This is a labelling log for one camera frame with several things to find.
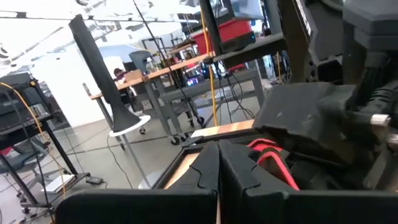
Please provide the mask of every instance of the red box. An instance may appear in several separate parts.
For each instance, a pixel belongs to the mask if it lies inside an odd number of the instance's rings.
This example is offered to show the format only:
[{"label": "red box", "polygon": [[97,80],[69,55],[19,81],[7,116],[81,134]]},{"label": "red box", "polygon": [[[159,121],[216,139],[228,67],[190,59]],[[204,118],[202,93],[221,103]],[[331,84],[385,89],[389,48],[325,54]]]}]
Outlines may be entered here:
[{"label": "red box", "polygon": [[[218,26],[218,30],[220,32],[220,37],[221,41],[227,41],[229,39],[232,39],[234,37],[246,34],[251,31],[251,26],[248,21],[242,21],[242,20],[231,20],[227,21],[221,25]],[[209,49],[210,52],[213,51],[213,48],[211,47],[211,40],[209,36],[209,32],[206,32],[207,34],[207,39],[209,41]],[[203,33],[197,34],[193,36],[193,38],[197,42],[198,46],[198,51],[199,53],[205,54],[206,53],[206,42],[205,42],[205,35]]]}]

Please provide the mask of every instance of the white round base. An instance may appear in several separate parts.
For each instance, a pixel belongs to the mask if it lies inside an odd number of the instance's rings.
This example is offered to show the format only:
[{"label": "white round base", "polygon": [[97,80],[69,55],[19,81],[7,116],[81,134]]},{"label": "white round base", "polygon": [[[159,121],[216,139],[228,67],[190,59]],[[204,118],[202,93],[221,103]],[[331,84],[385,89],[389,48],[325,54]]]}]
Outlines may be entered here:
[{"label": "white round base", "polygon": [[127,129],[125,129],[123,131],[116,132],[116,133],[114,133],[113,131],[110,131],[109,132],[109,136],[116,137],[116,136],[120,136],[122,134],[126,134],[126,133],[128,133],[130,131],[133,131],[133,130],[141,127],[142,125],[144,125],[146,122],[148,122],[150,120],[150,116],[149,115],[143,115],[143,116],[139,117],[139,119],[141,119],[141,120],[137,124],[135,124],[134,126],[131,126],[130,128],[127,128]]}]

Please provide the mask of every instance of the floor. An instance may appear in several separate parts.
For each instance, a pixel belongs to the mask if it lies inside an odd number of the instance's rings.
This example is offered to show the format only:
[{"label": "floor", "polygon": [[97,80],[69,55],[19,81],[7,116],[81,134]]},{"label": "floor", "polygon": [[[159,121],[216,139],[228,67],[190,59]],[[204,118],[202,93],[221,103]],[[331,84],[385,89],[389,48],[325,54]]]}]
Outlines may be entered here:
[{"label": "floor", "polygon": [[[243,83],[243,89],[252,88],[252,84]],[[242,105],[251,110],[254,114],[259,111],[259,104],[257,98],[244,99]],[[229,103],[230,110],[237,108],[236,102]],[[199,115],[207,120],[212,113],[212,108],[202,108],[199,110]],[[230,123],[229,113],[226,103],[217,112],[218,122],[221,124]],[[182,114],[178,117],[181,127],[185,132],[193,132],[195,129],[189,126],[187,117]],[[247,120],[242,110],[237,110],[232,114],[233,122]],[[213,119],[210,120],[208,127],[214,126]],[[177,153],[181,150],[180,146],[173,146],[170,139],[165,135],[165,132],[160,125],[158,119],[150,120],[146,125],[146,134],[140,135],[138,131],[127,133],[127,138],[141,163],[146,175],[153,172],[162,172],[174,159]],[[115,163],[112,154],[109,150],[114,152],[120,166],[126,171],[126,174],[131,181],[131,184],[136,188],[142,180],[136,164],[128,152],[124,152],[114,138],[108,138],[109,127],[105,120],[95,123],[87,124],[77,128],[69,128],[56,132],[58,140],[63,146],[64,150],[72,161],[78,172],[90,172],[92,176],[101,177],[108,183],[108,188],[111,189],[129,189],[129,183],[124,173]],[[56,149],[53,150],[53,156],[57,158],[61,165],[65,165],[62,158]],[[47,156],[41,163],[44,172],[55,170],[56,163]],[[31,172],[19,174],[24,181],[29,181],[33,178]],[[104,188],[103,185],[94,186],[87,184],[82,180],[79,184],[68,191],[72,194],[79,190]],[[33,188],[33,193],[41,189],[39,185]],[[11,176],[0,175],[0,210],[2,216],[2,224],[18,223],[23,218],[29,220],[29,216],[25,216],[21,212],[19,199],[16,197],[16,190],[18,186],[15,184]],[[34,214],[36,209],[30,211],[30,215]],[[43,213],[43,210],[38,210],[38,214]],[[42,216],[33,220],[30,223],[49,223],[50,217]]]}]

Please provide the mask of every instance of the caster wheel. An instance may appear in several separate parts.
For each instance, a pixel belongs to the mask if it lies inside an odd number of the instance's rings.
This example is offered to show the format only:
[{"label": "caster wheel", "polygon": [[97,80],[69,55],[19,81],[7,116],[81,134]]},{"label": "caster wheel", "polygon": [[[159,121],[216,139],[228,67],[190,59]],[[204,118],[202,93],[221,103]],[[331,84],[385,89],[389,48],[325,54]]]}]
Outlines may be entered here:
[{"label": "caster wheel", "polygon": [[145,128],[141,128],[140,130],[139,130],[139,133],[140,134],[145,134],[147,132],[147,130],[145,130]]},{"label": "caster wheel", "polygon": [[205,123],[205,119],[203,117],[198,117],[197,123],[202,125],[203,123]]},{"label": "caster wheel", "polygon": [[178,146],[180,144],[180,140],[177,137],[173,137],[173,140],[171,140],[171,143],[173,146]]},{"label": "caster wheel", "polygon": [[29,214],[30,209],[29,208],[23,208],[22,212],[23,212],[23,214]]}]

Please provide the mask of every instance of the chair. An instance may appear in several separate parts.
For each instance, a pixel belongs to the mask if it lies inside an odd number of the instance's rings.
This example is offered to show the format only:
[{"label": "chair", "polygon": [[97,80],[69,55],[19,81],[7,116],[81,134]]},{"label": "chair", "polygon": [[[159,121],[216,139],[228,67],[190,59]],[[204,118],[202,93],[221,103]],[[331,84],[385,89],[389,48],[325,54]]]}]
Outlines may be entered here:
[{"label": "chair", "polygon": [[[50,178],[50,175],[55,174],[58,172],[58,170],[53,170],[50,172],[43,173],[43,178],[42,176],[37,173],[35,168],[37,167],[37,159],[36,155],[39,158],[39,162],[42,161],[46,155],[48,154],[46,147],[43,143],[41,143],[38,139],[36,138],[31,138],[32,144],[35,147],[36,150],[32,149],[32,146],[30,145],[28,140],[22,141],[15,146],[12,146],[12,149],[16,152],[16,156],[11,156],[12,154],[15,153],[10,153],[11,155],[7,157],[7,161],[10,163],[10,165],[14,168],[16,172],[27,172],[27,171],[32,171],[34,173],[34,178],[26,183],[27,188],[30,190],[32,189],[36,184],[40,184],[41,186],[45,186],[45,183],[51,183],[53,179]],[[9,172],[8,167],[6,167],[4,164],[0,162],[0,174],[6,174]],[[23,193],[21,190],[18,191],[17,197],[22,197]]]}]

